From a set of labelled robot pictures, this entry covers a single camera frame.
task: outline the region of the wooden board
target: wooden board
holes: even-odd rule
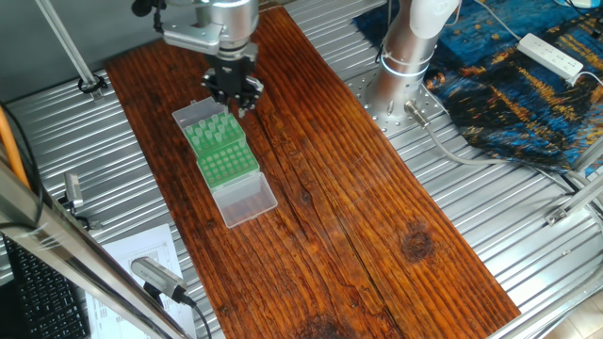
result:
[[[283,8],[241,120],[279,205],[227,229],[171,113],[208,93],[163,41],[107,64],[229,338],[483,338],[519,311]]]

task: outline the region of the metal bar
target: metal bar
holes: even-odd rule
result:
[[[0,163],[0,222],[33,223],[37,197]],[[152,338],[189,338],[62,207],[43,206],[39,228],[2,232]]]
[[[96,78],[94,78],[94,75],[88,68],[88,65],[86,65],[86,61],[84,61],[82,55],[79,54],[77,47],[75,47],[75,43],[73,43],[73,40],[69,36],[67,29],[65,29],[63,22],[60,21],[60,18],[58,17],[53,5],[50,3],[50,0],[36,0],[36,3],[38,4],[38,7],[40,7],[40,10],[46,18],[46,21],[48,21],[48,24],[55,32],[55,35],[60,41],[60,44],[63,46],[63,49],[65,49],[65,53],[67,53],[67,56],[69,56],[72,64],[75,66],[79,76],[84,80],[84,85],[87,87],[96,85]],[[103,93],[98,89],[92,93],[92,97],[94,100],[102,99]]]
[[[570,172],[569,174],[572,174],[570,175],[571,178],[579,179],[579,174],[573,172]],[[578,191],[578,193],[545,216],[546,222],[549,225],[554,225],[569,217],[571,214],[579,211],[582,207],[592,202],[596,196],[603,193],[603,175],[599,175],[590,183],[587,179],[584,179],[584,181],[580,179],[580,182],[584,184],[584,187]]]
[[[574,162],[574,171],[583,173],[596,159],[603,155],[603,137],[600,137]]]
[[[603,267],[595,268],[577,288],[565,287],[537,307],[513,319],[488,339],[531,338],[603,289]]]

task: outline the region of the plastic box lid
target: plastic box lid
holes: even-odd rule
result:
[[[190,146],[195,150],[191,138],[187,135],[187,127],[196,125],[201,120],[210,119],[213,115],[224,113],[225,108],[226,106],[216,103],[212,98],[207,98],[198,103],[193,101],[191,105],[173,112],[172,115]],[[198,166],[202,170],[204,164],[202,165],[201,162],[204,155],[203,153],[197,153],[196,150],[195,154],[199,156]],[[208,182],[206,184],[210,187],[212,197],[228,228],[235,227],[249,219],[257,218],[257,216],[278,204],[264,173],[258,170],[253,170],[247,175],[237,177],[226,183],[220,182],[220,185],[215,189],[211,189]]]

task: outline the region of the metal slatted surface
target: metal slatted surface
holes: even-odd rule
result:
[[[64,192],[62,173],[79,174],[85,205],[78,215],[101,221],[90,231],[101,244],[170,224],[183,277],[190,295],[212,329],[223,338],[187,249],[171,219],[155,178],[110,86],[105,99],[94,103],[77,89],[77,83],[47,90],[8,107],[19,117],[40,167],[46,189],[54,197]],[[10,266],[0,245],[0,283],[11,279]],[[205,337],[204,324],[193,313],[197,336]]]
[[[306,0],[286,6],[342,80],[376,67],[377,51],[351,18],[384,0]],[[109,85],[95,104],[76,82],[32,95],[9,107],[24,123],[49,192],[62,194],[62,173],[75,171],[85,198],[80,213],[102,222],[91,232],[107,243],[168,223],[191,296],[200,304],[214,337],[223,333],[187,250],[156,186],[132,129]],[[469,147],[445,113],[432,118],[436,134],[463,157],[482,152]],[[547,299],[601,262],[603,240],[587,211],[555,227],[544,214],[567,199],[564,191],[531,169],[514,165],[464,166],[446,159],[429,136],[413,125],[390,139],[406,165],[522,312]],[[0,284],[11,279],[0,245]],[[195,316],[198,337],[204,326]]]

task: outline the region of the metal clamp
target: metal clamp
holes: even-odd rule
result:
[[[583,187],[570,200],[565,202],[553,212],[548,214],[545,219],[549,225],[554,225],[559,221],[569,217],[575,211],[592,202],[596,196],[603,192],[603,175],[596,177],[590,184]]]
[[[163,24],[163,40],[172,46],[191,51],[216,55],[220,50],[220,24],[208,24],[203,28],[187,24]]]
[[[404,104],[404,110],[411,117],[415,118],[416,122],[418,122],[421,128],[425,128],[430,125],[430,120],[418,109],[415,102],[406,102],[406,104]]]

